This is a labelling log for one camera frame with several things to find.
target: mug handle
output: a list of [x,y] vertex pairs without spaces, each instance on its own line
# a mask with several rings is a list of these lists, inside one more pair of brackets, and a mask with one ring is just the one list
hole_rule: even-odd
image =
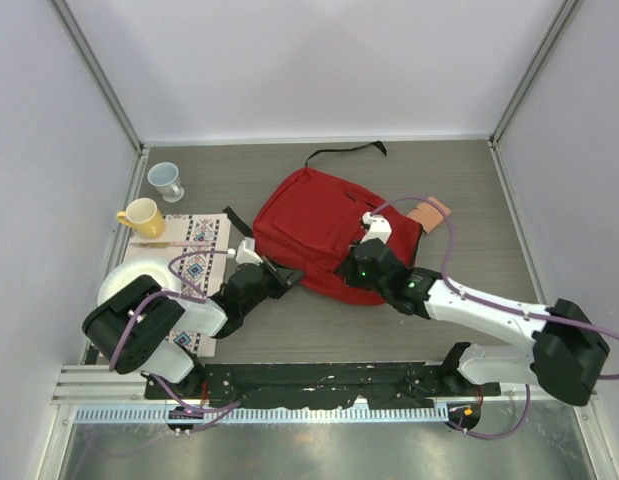
[[127,220],[127,212],[118,212],[116,213],[116,220],[118,220],[123,225],[128,226],[129,228],[134,228],[129,220]]

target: plate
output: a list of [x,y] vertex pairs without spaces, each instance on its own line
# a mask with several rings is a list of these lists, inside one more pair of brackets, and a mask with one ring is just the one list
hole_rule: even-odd
[[169,271],[169,261],[160,257],[142,256],[118,265],[100,286],[98,305],[113,297],[141,275],[151,276],[162,288],[180,293],[182,282]]

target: mug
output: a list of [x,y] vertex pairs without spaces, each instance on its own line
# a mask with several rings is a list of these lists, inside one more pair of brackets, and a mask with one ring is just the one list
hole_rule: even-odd
[[180,186],[180,171],[173,163],[162,162],[154,165],[147,174],[147,180],[165,202],[177,202],[185,195],[185,189]]
[[125,212],[118,212],[116,219],[147,238],[158,238],[165,232],[165,219],[150,198],[134,200]]

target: patterned placemat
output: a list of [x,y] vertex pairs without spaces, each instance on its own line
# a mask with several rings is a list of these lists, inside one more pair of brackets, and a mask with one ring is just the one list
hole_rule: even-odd
[[[166,215],[166,230],[155,240],[146,240],[142,235],[132,232],[130,242],[203,242],[196,247],[142,248],[128,245],[123,260],[140,255],[153,255],[171,260],[183,253],[202,250],[227,250],[231,223],[227,215]],[[225,273],[225,255],[200,254],[182,259],[175,265],[178,273],[195,283],[206,295],[213,295],[220,289]],[[185,295],[199,297],[190,287],[184,285]],[[213,357],[216,341],[196,332],[172,330],[169,340],[182,345],[199,357]]]

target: white wall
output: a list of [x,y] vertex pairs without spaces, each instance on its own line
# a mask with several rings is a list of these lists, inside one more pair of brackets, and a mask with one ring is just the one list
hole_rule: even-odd
[[[619,331],[619,1],[583,2],[501,146],[550,298]],[[619,438],[619,382],[598,389]]]
[[45,0],[0,1],[0,480],[29,478],[80,360],[128,145]]
[[145,141],[491,133],[560,0],[69,0]]

